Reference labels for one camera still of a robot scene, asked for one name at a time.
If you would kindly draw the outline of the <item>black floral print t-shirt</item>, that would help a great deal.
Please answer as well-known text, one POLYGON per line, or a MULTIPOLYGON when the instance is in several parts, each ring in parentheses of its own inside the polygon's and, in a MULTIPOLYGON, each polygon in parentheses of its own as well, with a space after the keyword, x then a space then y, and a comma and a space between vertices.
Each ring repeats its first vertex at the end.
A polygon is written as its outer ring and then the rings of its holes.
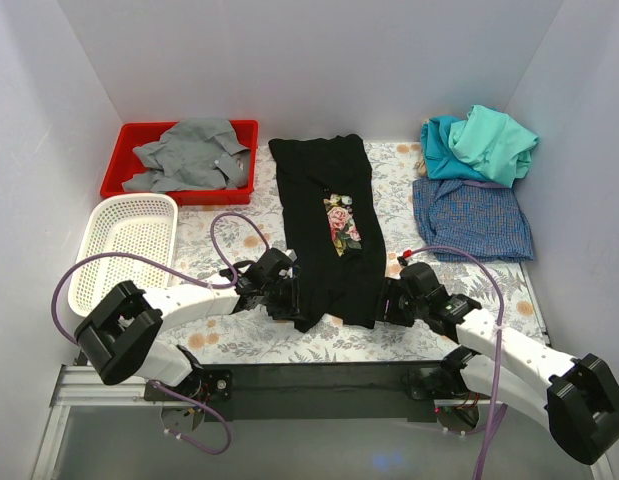
POLYGON ((300 267, 303 317, 310 326, 329 314, 346 325, 373 328, 386 248, 362 139, 273 139, 268 146, 286 245, 300 267))

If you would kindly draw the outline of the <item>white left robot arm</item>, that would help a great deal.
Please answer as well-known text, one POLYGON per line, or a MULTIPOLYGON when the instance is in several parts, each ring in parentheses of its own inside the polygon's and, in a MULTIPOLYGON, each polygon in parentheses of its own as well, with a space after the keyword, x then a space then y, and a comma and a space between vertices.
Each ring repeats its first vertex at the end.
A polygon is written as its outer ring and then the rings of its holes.
POLYGON ((260 305, 275 318, 300 319, 299 273, 292 250, 270 248, 256 262, 233 266, 227 284, 181 284, 143 290, 114 286, 76 328, 74 338, 106 385, 132 376, 158 381, 182 400, 202 386, 202 366, 187 348, 157 340, 163 332, 205 317, 260 305))

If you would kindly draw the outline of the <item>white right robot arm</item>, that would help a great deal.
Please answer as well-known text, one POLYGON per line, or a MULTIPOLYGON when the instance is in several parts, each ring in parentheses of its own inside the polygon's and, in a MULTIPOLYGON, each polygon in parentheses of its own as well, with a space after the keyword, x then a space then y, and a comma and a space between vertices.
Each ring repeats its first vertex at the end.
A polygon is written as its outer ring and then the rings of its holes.
POLYGON ((409 375, 417 392, 436 398, 495 393, 585 465, 619 440, 619 384, 603 359, 577 358, 499 327, 477 301, 448 294, 428 264, 411 264, 399 278, 386 279, 378 312, 401 326, 422 320, 457 345, 437 366, 409 375))

